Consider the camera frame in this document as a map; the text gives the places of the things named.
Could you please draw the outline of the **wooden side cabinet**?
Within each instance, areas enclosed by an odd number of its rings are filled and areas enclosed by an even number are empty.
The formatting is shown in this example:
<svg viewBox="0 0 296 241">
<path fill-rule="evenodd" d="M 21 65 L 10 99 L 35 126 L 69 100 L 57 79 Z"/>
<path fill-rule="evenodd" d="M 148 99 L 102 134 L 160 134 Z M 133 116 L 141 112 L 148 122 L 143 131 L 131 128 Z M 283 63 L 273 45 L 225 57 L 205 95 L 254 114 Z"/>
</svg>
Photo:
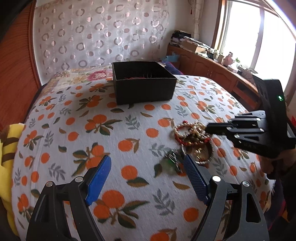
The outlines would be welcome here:
<svg viewBox="0 0 296 241">
<path fill-rule="evenodd" d="M 231 93 L 247 110 L 262 110 L 263 104 L 257 88 L 238 73 L 211 59 L 168 45 L 166 54 L 179 56 L 175 68 L 184 74 L 209 78 Z"/>
</svg>

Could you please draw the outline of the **yellow brown plush toy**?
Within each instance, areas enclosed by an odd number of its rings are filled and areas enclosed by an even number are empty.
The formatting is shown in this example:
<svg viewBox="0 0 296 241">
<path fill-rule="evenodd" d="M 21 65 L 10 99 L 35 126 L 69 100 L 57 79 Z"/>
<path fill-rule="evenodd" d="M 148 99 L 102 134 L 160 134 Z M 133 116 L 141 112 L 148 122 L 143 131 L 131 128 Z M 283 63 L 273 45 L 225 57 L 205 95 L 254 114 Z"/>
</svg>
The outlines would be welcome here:
<svg viewBox="0 0 296 241">
<path fill-rule="evenodd" d="M 19 139 L 24 129 L 23 123 L 6 126 L 1 131 L 1 201 L 6 209 L 5 218 L 12 232 L 18 237 L 14 212 L 11 203 L 11 189 L 13 186 L 13 165 Z"/>
</svg>

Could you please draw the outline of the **green jade bangle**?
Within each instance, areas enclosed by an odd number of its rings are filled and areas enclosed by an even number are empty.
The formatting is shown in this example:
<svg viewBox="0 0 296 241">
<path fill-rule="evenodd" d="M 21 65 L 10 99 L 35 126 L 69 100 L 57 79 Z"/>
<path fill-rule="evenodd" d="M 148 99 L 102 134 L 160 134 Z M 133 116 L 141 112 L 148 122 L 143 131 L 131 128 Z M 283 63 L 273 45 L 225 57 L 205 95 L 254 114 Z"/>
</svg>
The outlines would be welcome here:
<svg viewBox="0 0 296 241">
<path fill-rule="evenodd" d="M 178 173 L 178 168 L 176 167 L 175 163 L 172 162 L 171 160 L 169 159 L 162 159 L 160 161 L 160 164 L 163 168 L 163 171 L 168 174 L 168 175 L 177 175 Z"/>
</svg>

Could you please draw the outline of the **pink figurine on sill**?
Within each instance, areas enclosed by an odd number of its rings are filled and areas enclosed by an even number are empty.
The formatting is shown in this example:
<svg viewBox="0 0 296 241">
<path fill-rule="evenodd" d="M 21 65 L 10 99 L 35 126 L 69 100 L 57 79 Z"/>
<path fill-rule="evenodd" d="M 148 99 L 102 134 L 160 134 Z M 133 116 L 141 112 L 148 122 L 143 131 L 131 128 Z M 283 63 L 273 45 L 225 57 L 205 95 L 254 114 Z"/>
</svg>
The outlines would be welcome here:
<svg viewBox="0 0 296 241">
<path fill-rule="evenodd" d="M 224 58 L 223 65 L 228 67 L 229 65 L 232 65 L 234 62 L 233 60 L 233 53 L 229 52 L 229 54 Z"/>
</svg>

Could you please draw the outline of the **orange print bed sheet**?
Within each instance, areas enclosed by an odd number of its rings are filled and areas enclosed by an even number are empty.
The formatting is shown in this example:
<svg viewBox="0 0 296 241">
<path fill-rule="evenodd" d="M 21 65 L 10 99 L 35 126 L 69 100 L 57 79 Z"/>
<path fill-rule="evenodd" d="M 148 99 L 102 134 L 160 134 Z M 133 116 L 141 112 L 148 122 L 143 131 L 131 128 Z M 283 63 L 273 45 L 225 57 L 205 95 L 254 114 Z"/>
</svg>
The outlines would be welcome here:
<svg viewBox="0 0 296 241">
<path fill-rule="evenodd" d="M 34 104 L 18 142 L 12 207 L 25 240 L 48 181 L 64 184 L 99 164 L 111 171 L 90 211 L 106 240 L 190 240 L 206 206 L 185 173 L 168 175 L 160 161 L 179 144 L 183 121 L 224 123 L 246 109 L 212 80 L 178 76 L 170 101 L 119 106 L 111 79 L 48 92 Z"/>
</svg>

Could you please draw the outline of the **purple blanket edge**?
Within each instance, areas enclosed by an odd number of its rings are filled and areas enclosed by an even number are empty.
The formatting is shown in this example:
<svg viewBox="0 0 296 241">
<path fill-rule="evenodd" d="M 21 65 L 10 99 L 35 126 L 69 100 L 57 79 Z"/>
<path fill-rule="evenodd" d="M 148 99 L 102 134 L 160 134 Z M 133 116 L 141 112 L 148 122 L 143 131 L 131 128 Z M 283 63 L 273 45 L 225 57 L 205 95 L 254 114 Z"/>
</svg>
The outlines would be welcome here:
<svg viewBox="0 0 296 241">
<path fill-rule="evenodd" d="M 177 68 L 175 68 L 175 66 L 170 62 L 161 62 L 159 64 L 161 64 L 172 75 L 183 75 L 183 73 Z"/>
</svg>

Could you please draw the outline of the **red wooden headboard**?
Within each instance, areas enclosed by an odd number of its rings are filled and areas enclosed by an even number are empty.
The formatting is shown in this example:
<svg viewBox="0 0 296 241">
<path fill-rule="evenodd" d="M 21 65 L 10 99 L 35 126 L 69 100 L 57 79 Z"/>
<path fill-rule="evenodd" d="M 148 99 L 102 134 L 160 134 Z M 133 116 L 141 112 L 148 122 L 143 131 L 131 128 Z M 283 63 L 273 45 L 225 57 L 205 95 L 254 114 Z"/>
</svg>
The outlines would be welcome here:
<svg viewBox="0 0 296 241">
<path fill-rule="evenodd" d="M 1 1 L 1 128 L 25 121 L 41 88 L 33 47 L 36 1 Z"/>
</svg>

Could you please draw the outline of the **pile of books and papers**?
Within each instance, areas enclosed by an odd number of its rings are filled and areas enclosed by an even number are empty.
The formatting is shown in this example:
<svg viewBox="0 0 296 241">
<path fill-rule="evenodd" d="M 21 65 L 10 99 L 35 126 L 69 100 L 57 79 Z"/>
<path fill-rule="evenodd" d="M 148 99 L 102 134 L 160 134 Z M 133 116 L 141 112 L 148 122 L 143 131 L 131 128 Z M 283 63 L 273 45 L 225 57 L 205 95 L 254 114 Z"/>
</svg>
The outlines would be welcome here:
<svg viewBox="0 0 296 241">
<path fill-rule="evenodd" d="M 194 54 L 207 53 L 210 47 L 194 38 L 191 34 L 175 30 L 171 35 L 170 45 L 182 48 Z"/>
</svg>

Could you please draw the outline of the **white circle-pattern curtain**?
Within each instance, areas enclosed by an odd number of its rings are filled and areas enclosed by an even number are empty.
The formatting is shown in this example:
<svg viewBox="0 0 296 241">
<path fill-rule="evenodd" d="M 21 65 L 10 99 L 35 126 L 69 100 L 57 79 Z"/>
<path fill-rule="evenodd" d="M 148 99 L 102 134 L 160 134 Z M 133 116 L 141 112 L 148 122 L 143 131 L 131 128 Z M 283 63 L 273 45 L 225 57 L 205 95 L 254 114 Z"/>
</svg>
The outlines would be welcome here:
<svg viewBox="0 0 296 241">
<path fill-rule="evenodd" d="M 35 8 L 34 48 L 43 82 L 54 74 L 119 61 L 156 60 L 167 1 L 50 1 Z"/>
</svg>

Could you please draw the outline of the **black square box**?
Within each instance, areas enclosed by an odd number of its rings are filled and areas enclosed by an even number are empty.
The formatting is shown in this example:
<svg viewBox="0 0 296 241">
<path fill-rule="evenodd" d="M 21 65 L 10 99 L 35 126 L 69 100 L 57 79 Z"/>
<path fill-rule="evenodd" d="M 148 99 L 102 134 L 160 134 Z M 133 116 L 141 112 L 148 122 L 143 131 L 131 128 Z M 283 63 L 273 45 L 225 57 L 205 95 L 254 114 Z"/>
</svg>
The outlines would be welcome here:
<svg viewBox="0 0 296 241">
<path fill-rule="evenodd" d="M 170 100 L 177 78 L 155 61 L 112 63 L 118 105 Z"/>
</svg>

